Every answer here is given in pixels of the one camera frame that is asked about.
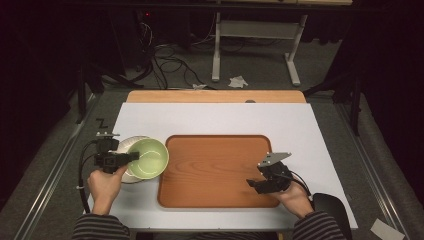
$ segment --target sleeve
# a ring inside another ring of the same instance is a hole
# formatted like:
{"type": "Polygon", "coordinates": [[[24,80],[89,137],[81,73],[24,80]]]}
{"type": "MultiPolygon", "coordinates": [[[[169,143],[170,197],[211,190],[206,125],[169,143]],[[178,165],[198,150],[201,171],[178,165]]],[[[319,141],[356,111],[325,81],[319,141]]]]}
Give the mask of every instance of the sleeve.
{"type": "Polygon", "coordinates": [[[78,218],[72,239],[130,239],[128,227],[111,215],[85,214],[78,218]]]}
{"type": "Polygon", "coordinates": [[[317,211],[306,215],[294,225],[294,240],[345,240],[336,220],[326,212],[317,211]]]}

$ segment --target hand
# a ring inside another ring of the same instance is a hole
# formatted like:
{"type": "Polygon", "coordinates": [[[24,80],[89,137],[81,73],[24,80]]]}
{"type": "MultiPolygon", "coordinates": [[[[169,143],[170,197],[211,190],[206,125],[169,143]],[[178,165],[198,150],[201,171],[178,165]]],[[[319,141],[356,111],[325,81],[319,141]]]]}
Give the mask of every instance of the hand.
{"type": "Polygon", "coordinates": [[[299,219],[314,211],[305,189],[294,181],[286,191],[270,193],[270,195],[277,198],[289,212],[299,219]]]}
{"type": "Polygon", "coordinates": [[[120,167],[114,174],[95,170],[87,179],[88,187],[93,196],[94,205],[92,213],[107,215],[112,208],[112,203],[121,189],[121,180],[127,166],[120,167]]]}

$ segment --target metal rail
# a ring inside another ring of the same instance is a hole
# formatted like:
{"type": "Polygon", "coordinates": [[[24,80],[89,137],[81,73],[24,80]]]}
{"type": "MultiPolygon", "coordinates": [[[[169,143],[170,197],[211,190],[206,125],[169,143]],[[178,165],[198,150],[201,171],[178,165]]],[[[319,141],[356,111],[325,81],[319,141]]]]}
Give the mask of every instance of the metal rail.
{"type": "Polygon", "coordinates": [[[16,233],[14,237],[15,240],[31,239],[31,234],[34,231],[35,227],[37,226],[38,220],[41,218],[41,215],[43,214],[44,209],[46,208],[51,196],[53,195],[53,192],[57,184],[59,183],[59,180],[68,162],[70,161],[70,158],[68,157],[69,153],[73,149],[73,146],[81,132],[81,129],[85,125],[87,116],[92,111],[94,106],[97,104],[98,100],[99,98],[94,97],[94,94],[92,94],[90,98],[88,99],[88,114],[81,121],[81,123],[75,127],[74,131],[71,133],[71,136],[68,138],[67,142],[65,143],[65,146],[63,147],[62,152],[60,153],[55,165],[53,166],[49,176],[47,177],[47,180],[45,181],[43,187],[38,193],[38,196],[35,199],[27,216],[25,217],[25,220],[21,224],[21,227],[16,233]]]}
{"type": "Polygon", "coordinates": [[[365,176],[368,178],[371,189],[373,190],[374,195],[376,196],[377,202],[380,205],[380,208],[386,218],[387,224],[405,234],[406,239],[410,239],[402,223],[402,220],[400,219],[396,211],[392,199],[388,195],[377,171],[375,170],[371,159],[365,151],[361,139],[355,135],[349,125],[350,120],[346,108],[342,104],[335,104],[335,106],[341,118],[344,119],[343,122],[345,123],[345,126],[355,144],[355,147],[358,150],[358,153],[362,160],[362,167],[365,169],[365,176]]]}

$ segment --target person's arm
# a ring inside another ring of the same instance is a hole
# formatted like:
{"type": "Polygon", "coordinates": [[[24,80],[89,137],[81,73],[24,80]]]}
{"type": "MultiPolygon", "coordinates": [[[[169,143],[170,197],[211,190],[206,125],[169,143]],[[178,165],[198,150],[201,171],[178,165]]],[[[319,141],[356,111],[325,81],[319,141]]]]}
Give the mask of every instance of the person's arm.
{"type": "Polygon", "coordinates": [[[315,212],[305,190],[296,182],[284,192],[271,193],[299,220],[294,225],[294,240],[346,239],[336,220],[326,212],[315,212]]]}
{"type": "Polygon", "coordinates": [[[121,189],[126,166],[114,174],[95,170],[87,179],[94,200],[92,213],[78,218],[72,239],[129,239],[130,231],[118,218],[109,215],[112,203],[121,189]]]}

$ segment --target table leg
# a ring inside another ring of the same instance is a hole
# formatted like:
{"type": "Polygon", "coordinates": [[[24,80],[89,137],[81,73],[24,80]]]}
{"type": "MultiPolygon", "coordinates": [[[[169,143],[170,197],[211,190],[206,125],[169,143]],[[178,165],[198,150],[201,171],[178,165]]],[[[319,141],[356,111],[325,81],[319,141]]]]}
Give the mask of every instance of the table leg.
{"type": "Polygon", "coordinates": [[[285,54],[287,68],[289,70],[290,78],[294,86],[300,86],[300,80],[299,80],[299,76],[297,75],[296,66],[294,65],[293,59],[296,54],[297,47],[299,46],[300,38],[302,37],[303,29],[305,28],[305,23],[307,18],[308,18],[308,15],[302,15],[299,22],[299,26],[296,31],[296,35],[293,40],[292,51],[290,53],[285,54]]]}
{"type": "Polygon", "coordinates": [[[212,81],[219,81],[219,73],[221,67],[221,56],[220,56],[220,45],[221,40],[221,13],[216,13],[216,24],[215,24],[215,52],[213,55],[213,66],[212,66],[212,81]]]}

